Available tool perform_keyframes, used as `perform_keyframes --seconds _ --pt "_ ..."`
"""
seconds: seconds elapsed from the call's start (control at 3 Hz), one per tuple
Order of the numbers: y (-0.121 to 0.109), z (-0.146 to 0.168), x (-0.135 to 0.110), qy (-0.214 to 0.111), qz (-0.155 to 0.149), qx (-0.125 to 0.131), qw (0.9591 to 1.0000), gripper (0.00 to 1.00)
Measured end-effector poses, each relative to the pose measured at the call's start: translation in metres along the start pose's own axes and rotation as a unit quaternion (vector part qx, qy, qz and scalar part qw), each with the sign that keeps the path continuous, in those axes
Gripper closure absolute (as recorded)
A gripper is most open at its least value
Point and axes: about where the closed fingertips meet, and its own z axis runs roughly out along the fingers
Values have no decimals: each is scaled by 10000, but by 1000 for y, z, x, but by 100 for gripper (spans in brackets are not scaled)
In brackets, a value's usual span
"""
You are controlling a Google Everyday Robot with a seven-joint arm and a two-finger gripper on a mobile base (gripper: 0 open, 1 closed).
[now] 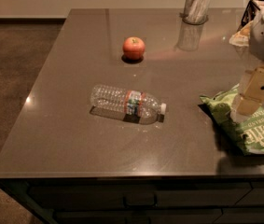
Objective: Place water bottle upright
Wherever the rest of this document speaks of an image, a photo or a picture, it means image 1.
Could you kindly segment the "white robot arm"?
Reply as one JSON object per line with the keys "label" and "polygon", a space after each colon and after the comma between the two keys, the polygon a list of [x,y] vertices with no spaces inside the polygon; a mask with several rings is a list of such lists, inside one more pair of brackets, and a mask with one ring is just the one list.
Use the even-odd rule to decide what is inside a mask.
{"label": "white robot arm", "polygon": [[264,104],[264,8],[250,25],[249,52],[259,62],[256,67],[245,69],[231,105],[230,117],[237,123],[248,119]]}

